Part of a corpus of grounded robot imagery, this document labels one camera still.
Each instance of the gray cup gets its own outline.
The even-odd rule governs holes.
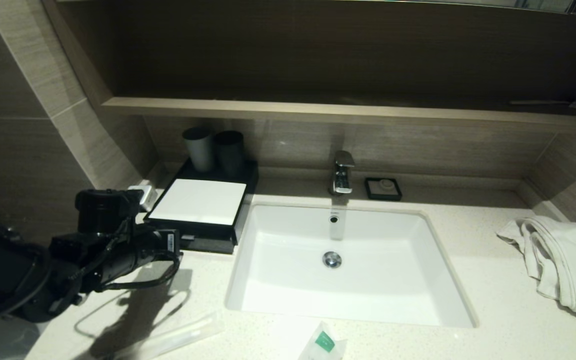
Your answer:
[[[182,137],[194,169],[199,173],[213,170],[215,168],[213,133],[205,127],[191,127],[183,132]]]

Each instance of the white towel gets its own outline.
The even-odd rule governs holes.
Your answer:
[[[496,234],[519,246],[539,294],[576,312],[576,223],[533,216],[510,221]]]

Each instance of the black cable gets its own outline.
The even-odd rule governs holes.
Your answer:
[[[34,297],[41,289],[43,289],[44,285],[48,281],[48,278],[50,277],[52,269],[52,258],[50,252],[48,252],[48,249],[36,244],[26,244],[25,247],[30,248],[39,253],[38,258],[39,262],[41,262],[41,270],[43,270],[43,275],[41,276],[41,279],[37,282],[37,284],[34,287],[32,287],[29,291],[16,293],[10,299],[0,303],[0,317],[10,312],[13,312],[20,306],[27,303],[30,299],[32,299],[32,297]],[[32,264],[32,267],[30,267],[30,269],[28,270],[29,272],[33,271],[35,264],[36,261],[34,264]]]
[[[157,287],[157,285],[161,285],[166,283],[168,280],[171,280],[179,270],[179,264],[181,263],[179,256],[168,250],[153,250],[151,254],[155,257],[163,258],[163,261],[170,260],[172,262],[172,265],[170,265],[159,278],[156,278],[155,280],[140,282],[112,282],[110,284],[99,285],[99,287],[94,291],[100,293],[105,292],[106,290],[146,289]]]
[[[115,230],[114,233],[112,233],[112,235],[110,236],[110,240],[108,241],[108,244],[106,244],[105,248],[103,248],[103,251],[101,251],[101,253],[99,253],[86,266],[79,269],[79,271],[75,272],[71,276],[69,276],[68,277],[69,280],[74,281],[77,278],[88,275],[91,271],[94,271],[94,269],[96,269],[99,265],[101,265],[106,260],[106,258],[110,254],[110,251],[112,251],[115,248],[115,244],[119,240],[119,234],[121,234],[121,230],[123,230],[124,226],[128,226],[127,225],[128,220],[129,220],[128,218],[123,219],[121,224],[119,224],[119,227],[117,227],[117,230]]]

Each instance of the countertop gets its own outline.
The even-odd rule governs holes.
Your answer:
[[[312,186],[261,181],[252,205],[328,207],[329,198],[300,191]],[[221,312],[224,332],[158,359],[295,360],[320,321],[348,340],[345,360],[576,359],[576,315],[537,294],[521,253],[495,235],[507,221],[534,215],[513,191],[411,186],[402,191],[404,202],[361,200],[357,191],[348,208],[424,212],[464,289],[475,328],[228,310],[224,300],[236,248],[235,255],[185,251],[170,289],[93,293],[51,321],[26,359],[90,359],[212,312]],[[145,267],[122,280],[151,278],[166,266]]]

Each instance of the tile grout line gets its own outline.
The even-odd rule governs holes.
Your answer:
[[[544,157],[544,154],[546,153],[546,151],[548,151],[548,148],[551,147],[551,145],[553,145],[553,141],[555,141],[555,138],[559,135],[559,132],[555,132],[554,135],[552,135],[552,137],[550,138],[550,141],[548,141],[548,143],[546,144],[546,146],[544,146],[543,150],[541,151],[541,153],[539,154],[539,156],[537,156],[537,159],[532,163],[532,166],[534,167],[535,165],[537,165],[537,163],[542,159],[542,157]]]
[[[81,171],[86,175],[87,180],[90,182],[90,184],[94,187],[94,188],[98,188],[98,184],[96,184],[93,181],[93,177],[91,176],[92,174],[89,173],[89,171],[87,171],[86,166],[83,166],[82,162],[80,161],[80,159],[75,156],[75,153],[73,152],[73,149],[71,148],[71,145],[68,143],[68,141],[66,141],[66,139],[64,139],[64,135],[62,135],[62,132],[59,130],[59,128],[57,127],[57,125],[55,124],[55,117],[56,116],[60,116],[62,114],[64,114],[64,112],[72,109],[73,107],[75,107],[76,105],[81,104],[84,101],[87,101],[88,98],[87,96],[84,96],[84,98],[82,98],[81,100],[78,100],[75,104],[72,104],[70,106],[68,106],[66,109],[61,110],[59,112],[57,112],[57,114],[54,114],[53,116],[50,116],[50,114],[48,114],[48,110],[46,110],[46,105],[44,104],[44,102],[41,100],[41,98],[39,97],[39,94],[37,93],[37,90],[35,89],[35,87],[33,86],[32,82],[30,82],[30,79],[28,78],[28,76],[26,75],[24,69],[22,68],[21,64],[19,63],[19,59],[17,57],[17,55],[15,54],[15,52],[12,50],[12,48],[10,47],[9,42],[6,39],[6,36],[4,36],[3,32],[2,32],[2,28],[0,27],[0,37],[3,40],[4,44],[6,44],[6,48],[8,50],[8,52],[10,53],[10,55],[12,56],[12,59],[14,60],[14,63],[16,64],[17,68],[19,69],[19,71],[21,72],[21,75],[23,76],[23,79],[25,79],[25,82],[28,84],[28,86],[30,87],[30,90],[32,91],[32,93],[34,94],[35,98],[39,101],[39,104],[41,105],[43,112],[46,114],[48,120],[50,120],[50,123],[52,123],[52,125],[55,127],[55,129],[57,130],[57,133],[59,134],[59,137],[61,138],[61,141],[63,141],[63,143],[67,146],[68,150],[70,151],[70,154],[72,155],[72,157],[75,159],[75,161],[77,162],[77,164],[79,165],[79,168],[81,169]]]
[[[34,120],[51,120],[50,117],[25,117],[25,116],[0,116],[0,120],[19,120],[19,121],[34,121]]]
[[[62,109],[61,111],[57,112],[56,114],[50,115],[50,113],[48,112],[48,109],[46,109],[46,105],[44,104],[44,101],[42,100],[41,96],[39,96],[37,89],[35,89],[35,86],[33,85],[32,81],[30,81],[30,78],[28,77],[28,75],[26,75],[26,72],[24,71],[23,66],[21,66],[21,63],[19,62],[18,56],[10,47],[9,41],[6,39],[6,36],[4,36],[4,32],[2,31],[1,27],[0,27],[0,37],[3,40],[4,44],[6,44],[6,48],[7,48],[8,52],[10,53],[10,55],[12,56],[12,59],[14,60],[14,63],[16,64],[17,68],[21,72],[23,79],[25,79],[26,84],[28,84],[28,86],[30,87],[30,90],[34,94],[34,97],[37,99],[37,101],[39,101],[39,104],[41,104],[41,108],[43,109],[43,112],[46,113],[47,118],[50,119],[50,121],[52,121],[53,125],[55,124],[55,121],[53,120],[55,117],[61,116],[61,114],[63,114],[64,112],[72,109],[76,105],[81,104],[83,101],[88,100],[88,97],[84,96],[82,99],[78,100],[74,104],[67,106],[65,109]]]
[[[146,126],[146,130],[148,130],[148,136],[150,136],[150,141],[152,142],[152,145],[155,147],[155,151],[157,152],[157,156],[159,157],[158,162],[162,162],[162,158],[163,158],[162,153],[160,151],[160,147],[155,144],[155,139],[153,138],[153,130],[151,130],[151,126],[149,125],[150,121],[148,121],[146,119],[146,116],[144,116],[144,115],[139,115],[139,116],[141,117],[141,120],[143,121],[144,126]]]
[[[86,101],[88,101],[88,98],[87,98],[87,97],[82,98],[82,100],[78,100],[78,101],[75,102],[74,104],[69,105],[68,107],[66,107],[66,109],[63,109],[63,110],[57,112],[56,114],[54,114],[53,116],[50,116],[50,120],[53,120],[54,118],[61,116],[61,115],[64,114],[65,112],[69,111],[70,109],[73,109],[73,108],[76,107],[77,105],[80,105],[80,104],[82,104],[82,103],[84,103],[84,102],[86,102]]]
[[[30,79],[28,78],[28,76],[26,75],[26,72],[24,71],[24,68],[22,68],[21,64],[19,63],[19,59],[17,57],[17,55],[15,54],[15,52],[12,50],[12,48],[10,47],[9,41],[6,39],[6,36],[4,36],[4,33],[2,32],[2,28],[0,27],[0,37],[3,40],[4,44],[6,44],[6,48],[8,50],[8,52],[10,53],[10,56],[12,56],[12,59],[14,60],[14,63],[16,64],[16,67],[19,69],[19,71],[21,72],[21,75],[23,76],[23,79],[25,79],[26,84],[28,84],[28,87],[30,87],[30,90],[32,91],[32,93],[34,94],[34,97],[37,99],[37,101],[39,101],[39,104],[41,105],[41,108],[43,109],[43,112],[46,113],[46,116],[48,116],[48,118],[52,121],[52,117],[50,116],[50,114],[48,114],[48,110],[46,110],[46,105],[44,104],[44,102],[41,100],[41,98],[39,97],[39,94],[37,93],[35,87],[33,86],[32,82],[30,82]]]

